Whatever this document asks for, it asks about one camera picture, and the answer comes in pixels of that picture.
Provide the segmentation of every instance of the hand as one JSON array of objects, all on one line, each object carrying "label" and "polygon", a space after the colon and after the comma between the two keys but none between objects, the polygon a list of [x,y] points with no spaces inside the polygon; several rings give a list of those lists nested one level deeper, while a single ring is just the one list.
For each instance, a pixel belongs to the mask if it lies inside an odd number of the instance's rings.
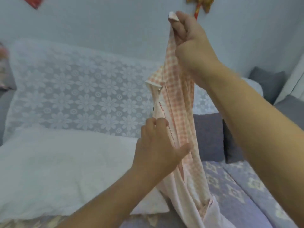
[{"label": "hand", "polygon": [[145,172],[155,184],[173,172],[192,148],[189,143],[174,148],[167,133],[168,125],[164,118],[147,119],[136,144],[132,168]]},{"label": "hand", "polygon": [[177,44],[175,55],[195,83],[204,88],[204,79],[213,74],[214,66],[220,62],[196,19],[181,11],[176,15],[180,22],[169,19]]}]

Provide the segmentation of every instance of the garment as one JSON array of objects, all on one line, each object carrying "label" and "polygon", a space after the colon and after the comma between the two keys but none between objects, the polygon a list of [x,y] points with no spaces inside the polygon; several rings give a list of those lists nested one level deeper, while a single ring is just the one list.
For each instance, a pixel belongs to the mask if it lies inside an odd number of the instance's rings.
[{"label": "garment", "polygon": [[[178,21],[172,12],[169,17]],[[194,81],[178,65],[175,49],[171,29],[165,63],[146,84],[154,101],[153,117],[169,121],[168,134],[172,144],[180,147],[190,142],[193,149],[158,188],[171,199],[188,228],[234,227],[220,214],[218,203],[209,191],[199,156],[192,113]]]}]

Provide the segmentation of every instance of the person's left hand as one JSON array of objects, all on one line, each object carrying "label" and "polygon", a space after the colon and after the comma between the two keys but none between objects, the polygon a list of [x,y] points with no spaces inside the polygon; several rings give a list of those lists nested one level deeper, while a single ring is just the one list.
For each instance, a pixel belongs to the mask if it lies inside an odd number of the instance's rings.
[{"label": "person's left hand", "polygon": [[136,144],[132,168],[145,172],[156,184],[173,172],[192,148],[189,143],[174,148],[167,133],[168,125],[164,118],[147,119]]}]

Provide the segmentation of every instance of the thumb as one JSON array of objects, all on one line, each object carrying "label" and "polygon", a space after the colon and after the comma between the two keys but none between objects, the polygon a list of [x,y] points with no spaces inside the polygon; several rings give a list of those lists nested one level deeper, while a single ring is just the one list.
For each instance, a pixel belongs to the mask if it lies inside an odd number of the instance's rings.
[{"label": "thumb", "polygon": [[183,146],[181,146],[179,149],[177,149],[177,154],[182,160],[193,148],[193,145],[190,143],[186,143]]}]

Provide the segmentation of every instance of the person's right hand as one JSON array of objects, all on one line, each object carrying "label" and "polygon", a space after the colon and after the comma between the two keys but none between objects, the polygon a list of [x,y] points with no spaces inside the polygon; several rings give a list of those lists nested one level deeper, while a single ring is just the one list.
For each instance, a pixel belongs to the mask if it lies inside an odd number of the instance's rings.
[{"label": "person's right hand", "polygon": [[177,11],[176,15],[180,22],[169,19],[177,43],[175,55],[195,83],[204,88],[204,79],[213,74],[214,67],[220,62],[196,19],[181,11]]}]

